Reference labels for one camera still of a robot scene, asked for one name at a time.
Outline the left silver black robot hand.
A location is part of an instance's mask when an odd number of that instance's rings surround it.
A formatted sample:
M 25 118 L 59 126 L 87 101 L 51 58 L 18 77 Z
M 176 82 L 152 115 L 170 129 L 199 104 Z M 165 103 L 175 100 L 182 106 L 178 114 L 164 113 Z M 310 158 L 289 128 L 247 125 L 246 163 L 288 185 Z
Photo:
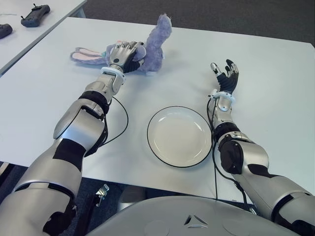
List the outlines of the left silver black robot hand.
M 135 41 L 116 45 L 109 56 L 109 67 L 117 69 L 122 73 L 136 71 L 144 63 L 143 57 L 134 60 L 138 48 L 143 45 L 143 42 Z

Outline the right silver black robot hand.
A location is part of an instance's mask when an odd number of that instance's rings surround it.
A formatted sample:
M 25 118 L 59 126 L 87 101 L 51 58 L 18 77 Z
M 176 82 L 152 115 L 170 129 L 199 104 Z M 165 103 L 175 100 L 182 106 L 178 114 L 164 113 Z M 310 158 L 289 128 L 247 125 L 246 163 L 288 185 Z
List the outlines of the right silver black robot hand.
M 239 70 L 237 65 L 233 61 L 227 59 L 225 66 L 227 74 L 221 72 L 219 67 L 214 62 L 210 64 L 210 68 L 216 75 L 217 81 L 220 85 L 220 91 L 232 94 L 236 89 L 239 78 Z

